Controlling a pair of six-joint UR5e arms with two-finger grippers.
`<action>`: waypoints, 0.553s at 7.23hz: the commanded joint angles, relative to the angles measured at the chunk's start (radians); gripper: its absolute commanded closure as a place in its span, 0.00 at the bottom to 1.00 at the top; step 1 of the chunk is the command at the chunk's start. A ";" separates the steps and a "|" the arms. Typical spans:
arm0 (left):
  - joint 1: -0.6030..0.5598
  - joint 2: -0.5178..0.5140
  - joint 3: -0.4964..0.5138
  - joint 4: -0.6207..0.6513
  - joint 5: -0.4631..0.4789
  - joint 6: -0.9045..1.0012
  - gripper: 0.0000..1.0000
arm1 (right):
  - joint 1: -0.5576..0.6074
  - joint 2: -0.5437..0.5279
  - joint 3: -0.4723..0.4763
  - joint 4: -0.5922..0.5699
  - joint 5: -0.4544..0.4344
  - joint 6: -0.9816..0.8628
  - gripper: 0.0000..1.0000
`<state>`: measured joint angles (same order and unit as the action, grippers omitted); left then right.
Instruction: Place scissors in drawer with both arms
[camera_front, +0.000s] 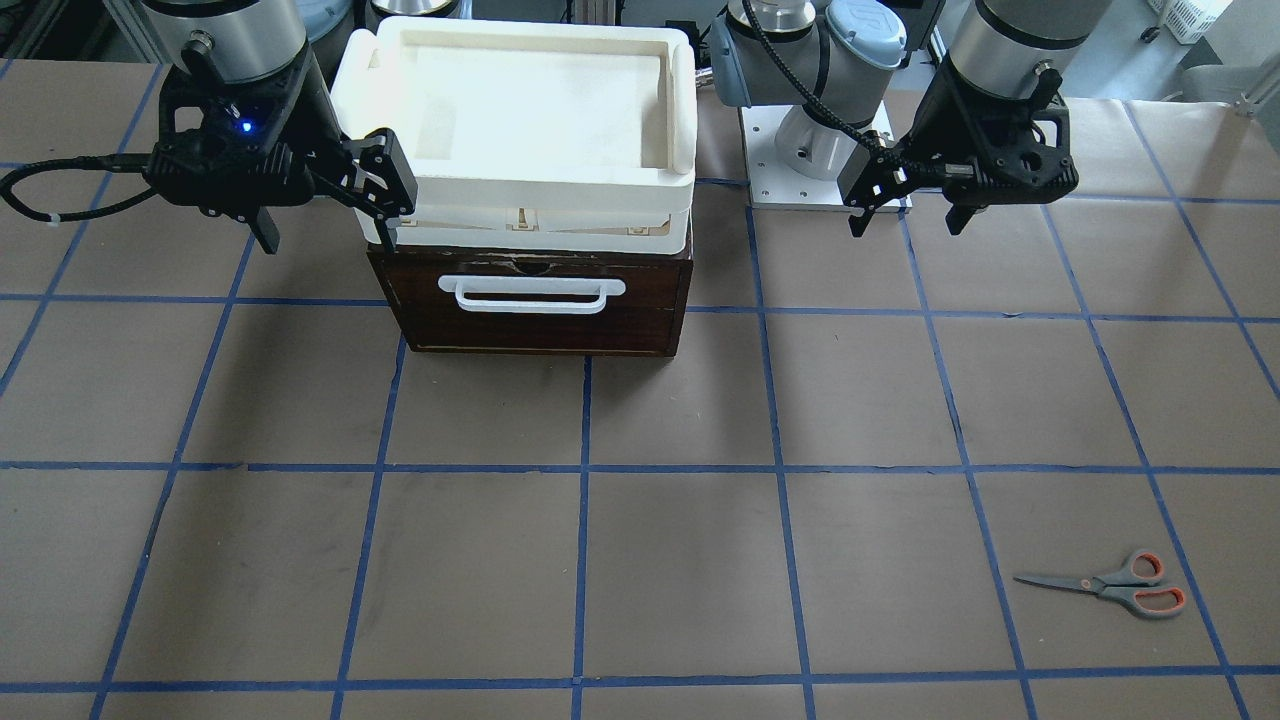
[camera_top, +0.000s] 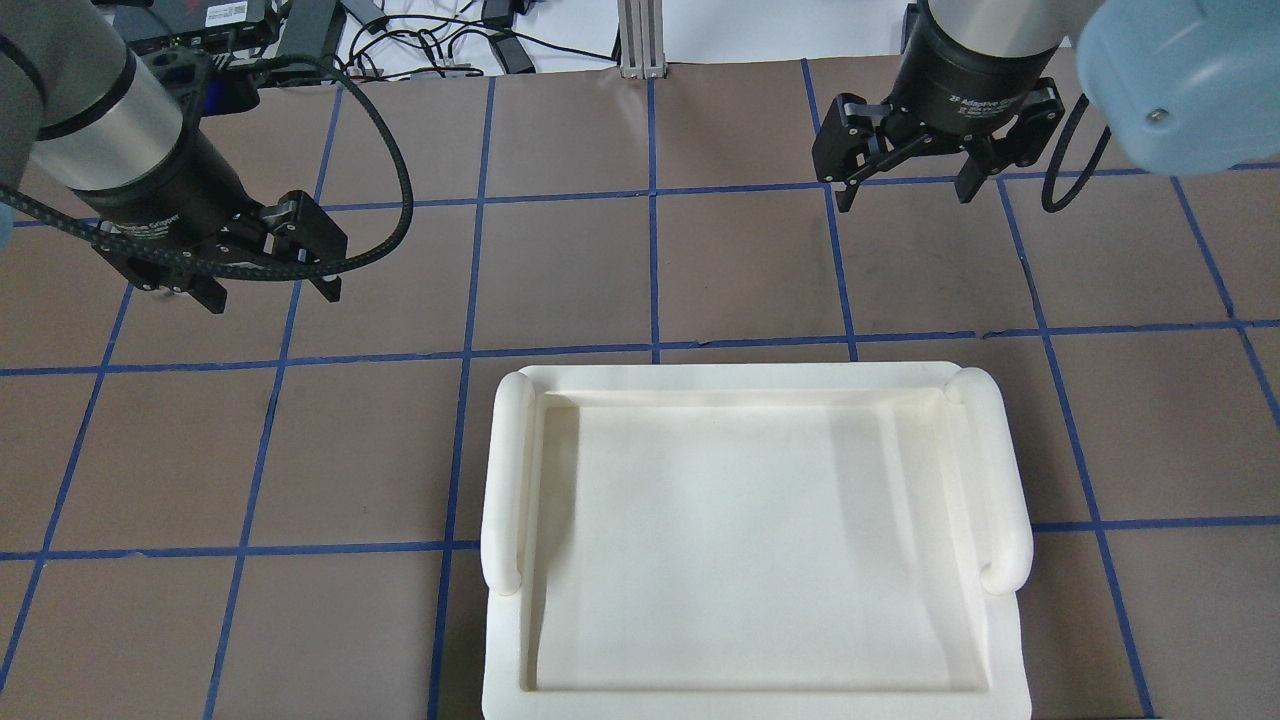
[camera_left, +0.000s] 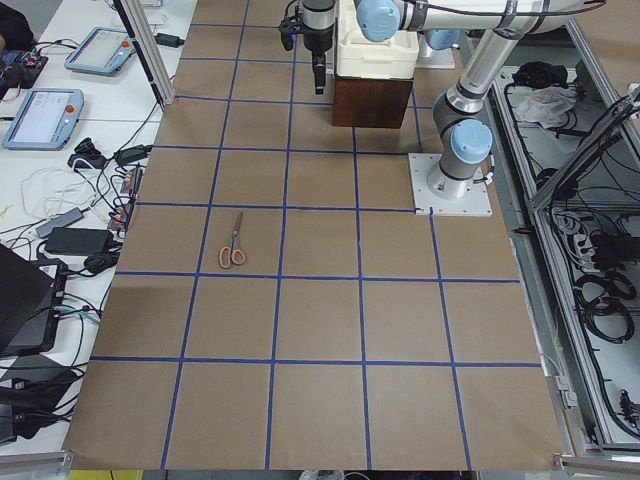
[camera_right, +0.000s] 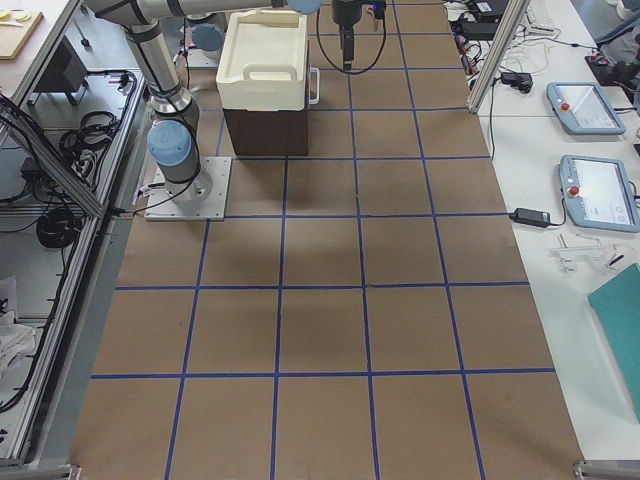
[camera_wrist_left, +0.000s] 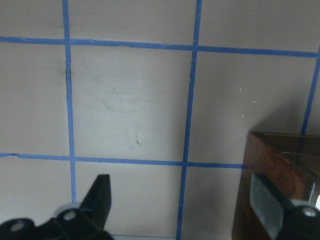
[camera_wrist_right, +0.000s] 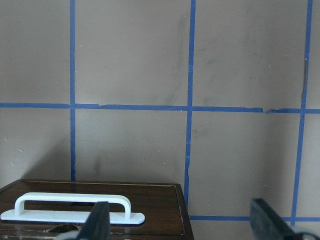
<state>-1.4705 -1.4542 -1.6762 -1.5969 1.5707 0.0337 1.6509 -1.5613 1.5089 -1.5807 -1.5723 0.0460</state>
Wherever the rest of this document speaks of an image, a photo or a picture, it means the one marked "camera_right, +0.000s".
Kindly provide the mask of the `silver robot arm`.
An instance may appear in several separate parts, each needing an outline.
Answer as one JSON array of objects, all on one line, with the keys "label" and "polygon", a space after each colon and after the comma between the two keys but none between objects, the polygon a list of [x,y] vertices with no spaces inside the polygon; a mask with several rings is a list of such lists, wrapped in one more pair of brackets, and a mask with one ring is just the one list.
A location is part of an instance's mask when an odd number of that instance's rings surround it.
[{"label": "silver robot arm", "polygon": [[161,19],[186,22],[194,46],[219,57],[216,83],[241,156],[304,155],[307,18],[319,1],[91,1],[99,19],[119,26],[151,92],[158,123],[147,148],[170,195],[210,187],[196,150],[199,108],[183,85]]}]

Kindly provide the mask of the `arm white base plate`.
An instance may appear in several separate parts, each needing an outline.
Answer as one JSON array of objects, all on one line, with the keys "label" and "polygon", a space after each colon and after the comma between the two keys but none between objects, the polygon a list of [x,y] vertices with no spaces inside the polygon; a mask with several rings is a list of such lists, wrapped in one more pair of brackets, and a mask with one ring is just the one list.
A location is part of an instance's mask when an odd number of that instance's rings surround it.
[{"label": "arm white base plate", "polygon": [[232,159],[230,157],[203,156],[201,170],[188,189],[179,194],[183,186],[164,185],[164,175],[157,167],[154,182],[161,186],[149,194],[150,208],[143,211],[148,220],[221,221],[225,218]]}]

